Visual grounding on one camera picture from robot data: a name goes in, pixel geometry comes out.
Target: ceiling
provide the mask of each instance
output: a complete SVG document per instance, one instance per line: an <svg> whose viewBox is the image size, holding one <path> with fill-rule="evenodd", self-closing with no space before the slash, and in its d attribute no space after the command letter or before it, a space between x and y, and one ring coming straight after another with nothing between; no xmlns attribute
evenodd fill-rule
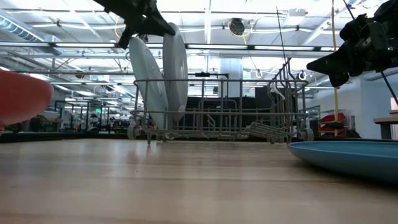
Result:
<svg viewBox="0 0 398 224"><path fill-rule="evenodd" d="M384 1L380 0L348 0L352 4L354 16L368 13L372 15ZM284 46L333 46L331 29L331 0L158 0L157 7L164 19L177 24L183 32L186 44L228 44L228 45L277 45ZM57 42L117 42L124 29L123 20L117 15L103 12L103 7L92 0L2 0L2 14L8 19L24 24L31 32L48 37ZM336 43L343 41L338 31L351 20L343 1L335 1ZM246 27L246 40L232 35L228 30L228 22L238 17ZM0 29L0 42L26 41ZM162 38L149 36L149 43L162 43ZM61 48L60 55L44 52L34 47L0 47L0 65L10 70L30 71L44 74L43 79L52 82L108 82L131 83L134 81L133 70L127 51L123 49L93 48ZM162 68L161 49L151 49L159 67ZM293 73L306 70L306 64L328 54L328 52L293 52L286 51L286 57L292 57ZM216 73L221 58L240 57L245 72L260 69L265 78L272 78L284 62L284 53L277 51L247 50L201 50L188 49L189 72L209 71ZM57 75L46 75L45 72L56 68ZM85 75L79 79L72 74L93 72L116 72L119 75L110 77ZM311 73L307 80L314 82L323 77L322 74ZM76 91L88 91L98 96L115 96L130 98L135 95L133 86L121 86L115 93L106 92L102 87L88 85L59 85ZM245 93L253 93L252 88L245 88ZM200 93L200 87L190 87L189 94ZM212 87L206 92L212 93Z"/></svg>

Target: blue plate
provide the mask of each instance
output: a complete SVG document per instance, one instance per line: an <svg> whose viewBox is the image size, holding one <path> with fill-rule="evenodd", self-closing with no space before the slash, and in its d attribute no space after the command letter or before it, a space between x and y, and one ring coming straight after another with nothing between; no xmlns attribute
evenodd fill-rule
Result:
<svg viewBox="0 0 398 224"><path fill-rule="evenodd" d="M316 166L398 184L398 143L296 142L289 149L299 159Z"/></svg>

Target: white pillar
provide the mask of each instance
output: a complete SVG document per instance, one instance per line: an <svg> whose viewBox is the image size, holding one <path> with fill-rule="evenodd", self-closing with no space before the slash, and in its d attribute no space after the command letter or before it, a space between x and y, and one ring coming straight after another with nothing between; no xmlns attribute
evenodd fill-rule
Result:
<svg viewBox="0 0 398 224"><path fill-rule="evenodd" d="M241 58L222 58L220 60L220 69L218 73L229 74L230 80L242 79L243 78L243 67ZM218 79L226 79L226 77L219 76ZM240 83L239 82L224 82L224 93L222 96L227 95L228 97L239 97ZM221 82L218 84L218 96L221 97Z"/></svg>

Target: white plate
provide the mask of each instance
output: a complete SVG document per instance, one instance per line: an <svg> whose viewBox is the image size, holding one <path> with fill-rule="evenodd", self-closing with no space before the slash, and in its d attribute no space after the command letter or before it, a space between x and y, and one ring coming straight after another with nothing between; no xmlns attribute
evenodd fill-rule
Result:
<svg viewBox="0 0 398 224"><path fill-rule="evenodd" d="M187 53L180 30L174 23L169 23L175 35L165 34L163 38L163 69L165 80L188 79ZM169 110L185 112L188 98L188 82L165 82ZM183 113L171 114L179 121Z"/></svg>
<svg viewBox="0 0 398 224"><path fill-rule="evenodd" d="M159 66L146 44L137 37L130 40L130 59L131 66L134 71L136 80L143 79L163 79ZM139 91L145 101L146 83L137 82ZM167 102L167 94L164 82L149 82L148 83L148 97L144 102L149 111L167 111L169 103ZM159 129L167 129L165 123L165 114L152 113L150 114L156 126Z"/></svg>

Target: yellow pole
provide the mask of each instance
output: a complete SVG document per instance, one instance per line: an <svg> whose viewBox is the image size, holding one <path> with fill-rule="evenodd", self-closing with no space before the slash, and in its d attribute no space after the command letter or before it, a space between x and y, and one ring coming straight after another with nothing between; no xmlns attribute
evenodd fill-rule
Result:
<svg viewBox="0 0 398 224"><path fill-rule="evenodd" d="M335 0L331 0L331 32L333 34L333 46L335 52L337 51L336 46L336 31L335 31ZM335 121L338 121L338 95L337 88L335 88ZM338 131L335 130L335 137L337 137Z"/></svg>

